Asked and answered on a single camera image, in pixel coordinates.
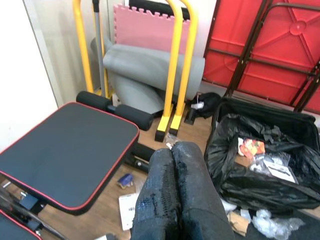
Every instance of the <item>wooden floor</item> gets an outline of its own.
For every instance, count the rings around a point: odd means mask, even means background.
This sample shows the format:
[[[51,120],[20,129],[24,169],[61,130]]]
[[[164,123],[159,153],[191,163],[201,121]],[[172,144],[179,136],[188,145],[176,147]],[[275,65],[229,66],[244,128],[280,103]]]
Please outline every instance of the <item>wooden floor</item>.
[[[140,132],[140,143],[153,149],[165,147],[164,142],[154,141],[159,121],[159,119],[156,119],[149,131]],[[201,148],[202,152],[204,152],[210,130],[211,118],[197,118],[193,126],[185,123],[181,124],[178,138],[181,141],[195,142]],[[126,189],[121,189],[117,185],[117,180],[126,173],[133,174],[134,182],[139,189],[147,177],[147,175],[141,171],[122,165],[87,213],[80,216],[72,216],[51,206],[46,206],[40,213],[40,218],[70,240],[94,240],[107,233],[114,233],[119,240],[130,239],[130,232],[128,230],[122,230],[118,202],[119,196],[136,192],[135,185]],[[19,189],[13,185],[8,189],[16,195],[19,194]],[[320,217],[320,208],[310,210],[309,212]],[[42,238],[45,240],[57,239],[45,231],[42,231]]]

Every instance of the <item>interlocking foam tile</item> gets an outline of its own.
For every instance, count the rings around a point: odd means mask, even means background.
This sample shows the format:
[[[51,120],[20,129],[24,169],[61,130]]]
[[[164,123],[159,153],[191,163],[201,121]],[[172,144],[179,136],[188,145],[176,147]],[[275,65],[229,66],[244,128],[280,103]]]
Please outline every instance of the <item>interlocking foam tile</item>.
[[[147,10],[121,4],[115,5],[114,39],[117,44],[136,46],[170,52],[175,18],[167,14],[154,15]],[[184,21],[179,53],[184,54],[190,21]]]

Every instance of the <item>yellow metal frame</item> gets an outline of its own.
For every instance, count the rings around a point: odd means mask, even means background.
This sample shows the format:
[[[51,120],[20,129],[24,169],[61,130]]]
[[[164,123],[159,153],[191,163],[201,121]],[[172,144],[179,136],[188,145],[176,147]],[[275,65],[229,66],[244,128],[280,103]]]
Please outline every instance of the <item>yellow metal frame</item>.
[[[169,130],[169,132],[174,135],[178,134],[178,129],[179,129],[182,115],[185,109],[185,98],[186,98],[186,92],[188,87],[190,67],[192,63],[192,57],[193,57],[197,30],[198,30],[198,12],[194,10],[194,8],[192,7],[192,5],[188,0],[180,0],[180,1],[184,3],[184,5],[189,11],[190,26],[189,26],[188,38],[186,41],[184,64],[183,64],[183,69],[181,74],[178,101],[175,109],[175,114]]]
[[[87,48],[84,20],[81,12],[81,0],[72,0],[72,8],[73,8],[73,15],[74,15],[75,26],[76,26],[76,33],[79,41],[86,89],[88,92],[93,93],[94,87],[93,87],[92,76],[91,76],[91,68],[90,68],[89,54],[88,54],[88,48]],[[104,48],[104,38],[103,38],[102,29],[100,32],[100,36],[101,36],[101,42],[102,42],[101,44],[102,56],[104,56],[105,48]],[[105,95],[107,98],[111,98],[112,91],[110,91],[109,89],[108,74],[106,69],[104,69],[103,77],[104,77]],[[99,89],[96,92],[96,94],[101,95],[101,90]]]
[[[162,142],[164,139],[167,126],[169,123],[170,115],[173,109],[172,95],[174,91],[176,69],[177,69],[178,57],[179,57],[180,40],[181,40],[182,26],[183,26],[183,15],[182,15],[181,7],[177,5],[174,0],[166,0],[166,1],[170,5],[173,11],[174,28],[173,28],[173,35],[172,35],[172,42],[171,42],[171,52],[170,52],[171,55],[170,55],[166,90],[165,90],[163,115],[161,117],[160,123],[155,133],[155,140],[160,142]]]

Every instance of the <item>black garbage bag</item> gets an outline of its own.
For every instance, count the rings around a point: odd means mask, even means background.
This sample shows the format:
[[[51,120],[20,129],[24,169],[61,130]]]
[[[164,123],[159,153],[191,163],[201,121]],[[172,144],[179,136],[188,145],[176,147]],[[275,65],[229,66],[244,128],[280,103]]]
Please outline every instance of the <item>black garbage bag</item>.
[[[264,142],[266,153],[291,155],[298,184],[263,175],[235,163],[238,137]],[[228,202],[253,210],[288,211],[320,205],[320,155],[296,142],[277,126],[238,114],[225,115],[210,136],[204,159],[219,194]]]

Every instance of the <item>red trim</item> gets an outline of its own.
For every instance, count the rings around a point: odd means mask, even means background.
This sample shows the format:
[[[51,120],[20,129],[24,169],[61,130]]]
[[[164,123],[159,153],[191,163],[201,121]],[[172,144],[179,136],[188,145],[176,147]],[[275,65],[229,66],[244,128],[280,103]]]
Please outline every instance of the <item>red trim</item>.
[[[102,111],[102,110],[100,110],[100,109],[96,109],[96,108],[91,107],[91,106],[84,105],[84,104],[82,104],[82,103],[69,102],[69,103],[63,105],[62,107],[60,107],[59,109],[62,109],[62,108],[64,108],[65,106],[67,106],[67,105],[72,105],[72,104],[82,105],[82,106],[84,106],[84,107],[86,107],[86,108],[93,109],[93,110],[99,111],[99,112],[104,113],[104,114],[108,114],[108,115],[110,115],[110,116],[113,116],[113,117],[116,117],[116,118],[121,119],[121,120],[123,120],[123,121],[126,121],[126,122],[134,125],[134,126],[137,128],[137,134],[135,135],[135,137],[131,140],[131,142],[128,144],[128,146],[123,150],[122,154],[121,154],[121,155],[119,156],[119,158],[116,160],[115,164],[114,164],[114,165],[112,166],[112,168],[106,173],[106,175],[104,176],[104,178],[102,179],[102,181],[99,183],[99,185],[98,185],[98,186],[96,187],[96,189],[93,191],[93,193],[90,195],[90,197],[87,199],[87,201],[85,201],[85,202],[84,202],[83,204],[81,204],[80,206],[74,206],[74,207],[65,206],[65,205],[57,202],[57,201],[54,200],[53,198],[49,197],[48,195],[46,195],[46,194],[38,191],[37,189],[35,189],[35,188],[33,188],[33,187],[31,187],[31,186],[29,186],[29,185],[27,185],[27,184],[19,181],[19,180],[16,179],[15,177],[13,177],[13,176],[11,176],[11,175],[9,175],[9,174],[1,171],[1,170],[0,170],[0,173],[1,173],[2,175],[5,175],[6,177],[8,177],[8,178],[10,178],[10,179],[13,179],[14,181],[16,181],[16,182],[18,182],[19,184],[27,187],[28,189],[31,189],[32,191],[34,191],[34,192],[36,192],[37,194],[45,197],[46,199],[54,202],[56,205],[60,206],[60,207],[63,208],[63,209],[66,209],[66,210],[69,210],[69,211],[77,211],[77,210],[79,210],[79,209],[84,208],[84,207],[92,200],[92,198],[95,196],[96,192],[100,189],[100,187],[101,187],[101,186],[104,184],[104,182],[107,180],[107,178],[108,178],[108,176],[110,175],[110,173],[115,169],[115,167],[118,165],[118,163],[120,162],[120,160],[123,158],[123,156],[124,156],[124,154],[127,152],[128,148],[130,148],[131,145],[136,141],[136,139],[137,139],[138,136],[139,136],[140,131],[139,131],[138,126],[137,126],[135,123],[133,123],[133,122],[127,120],[127,119],[124,119],[124,118],[122,118],[122,117],[116,116],[116,115],[111,114],[111,113],[109,113],[109,112]],[[33,127],[30,131],[28,131],[25,135],[23,135],[22,137],[20,137],[17,141],[15,141],[15,142],[14,142],[13,144],[11,144],[9,147],[7,147],[5,150],[3,150],[3,151],[0,153],[0,155],[1,155],[2,153],[4,153],[6,150],[8,150],[9,148],[11,148],[14,144],[16,144],[16,143],[17,143],[20,139],[22,139],[24,136],[26,136],[27,134],[29,134],[30,132],[32,132],[32,131],[33,131],[35,128],[37,128],[40,124],[42,124],[43,122],[45,122],[45,121],[46,121],[48,118],[50,118],[55,112],[53,112],[53,113],[52,113],[50,116],[48,116],[45,120],[43,120],[42,122],[40,122],[39,124],[37,124],[37,125],[36,125],[35,127]]]
[[[26,226],[23,226],[22,224],[20,224],[19,222],[17,222],[15,219],[13,219],[12,217],[10,217],[9,215],[7,215],[4,211],[2,211],[0,209],[0,214],[4,215],[6,218],[8,218],[10,221],[14,222],[16,225],[18,225],[20,228],[23,228],[24,230],[26,230],[27,232],[29,232],[30,234],[32,234],[33,236],[35,236],[37,239],[42,240],[41,237],[39,237],[37,234],[35,234],[33,231],[31,231],[29,228],[27,228]]]

